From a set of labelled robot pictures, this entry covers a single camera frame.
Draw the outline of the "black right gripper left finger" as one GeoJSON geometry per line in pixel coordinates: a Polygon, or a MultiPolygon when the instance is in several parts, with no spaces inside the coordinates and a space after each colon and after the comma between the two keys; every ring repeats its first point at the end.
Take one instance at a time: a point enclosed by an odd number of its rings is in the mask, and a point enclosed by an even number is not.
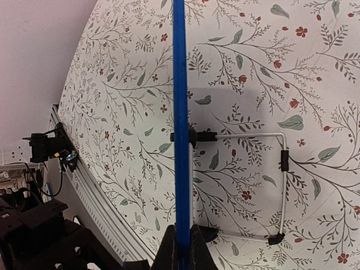
{"type": "Polygon", "coordinates": [[[151,270],[178,269],[178,241],[175,225],[169,225],[164,233],[151,270]]]}

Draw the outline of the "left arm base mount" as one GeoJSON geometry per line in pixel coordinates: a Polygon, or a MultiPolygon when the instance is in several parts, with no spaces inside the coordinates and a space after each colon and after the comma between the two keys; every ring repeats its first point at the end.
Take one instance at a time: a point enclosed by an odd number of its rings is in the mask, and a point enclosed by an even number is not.
{"type": "Polygon", "coordinates": [[[32,133],[24,140],[29,141],[31,163],[45,163],[49,159],[58,159],[63,172],[70,170],[73,173],[76,170],[79,155],[62,122],[57,123],[53,130],[32,133]]]}

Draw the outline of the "small blue-framed whiteboard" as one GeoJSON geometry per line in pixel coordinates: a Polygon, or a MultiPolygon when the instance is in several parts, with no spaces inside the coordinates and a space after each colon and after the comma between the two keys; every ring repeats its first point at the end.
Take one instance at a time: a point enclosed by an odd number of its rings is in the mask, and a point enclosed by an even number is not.
{"type": "Polygon", "coordinates": [[[178,269],[190,269],[190,176],[185,2],[173,2],[175,207],[178,269]]]}

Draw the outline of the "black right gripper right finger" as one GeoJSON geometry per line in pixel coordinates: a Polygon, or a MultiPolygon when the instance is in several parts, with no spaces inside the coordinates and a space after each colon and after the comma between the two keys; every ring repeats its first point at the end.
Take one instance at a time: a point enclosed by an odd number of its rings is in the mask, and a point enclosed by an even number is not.
{"type": "Polygon", "coordinates": [[[218,270],[198,225],[191,227],[189,263],[191,270],[218,270]]]}

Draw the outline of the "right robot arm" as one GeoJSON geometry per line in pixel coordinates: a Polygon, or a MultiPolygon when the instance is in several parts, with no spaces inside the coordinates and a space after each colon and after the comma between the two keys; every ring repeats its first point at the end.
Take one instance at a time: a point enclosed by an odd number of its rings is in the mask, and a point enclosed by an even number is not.
{"type": "Polygon", "coordinates": [[[66,204],[23,198],[24,188],[1,195],[1,269],[216,269],[199,226],[191,228],[191,246],[181,265],[176,228],[169,225],[153,263],[148,260],[119,263],[90,229],[65,219],[66,204]]]}

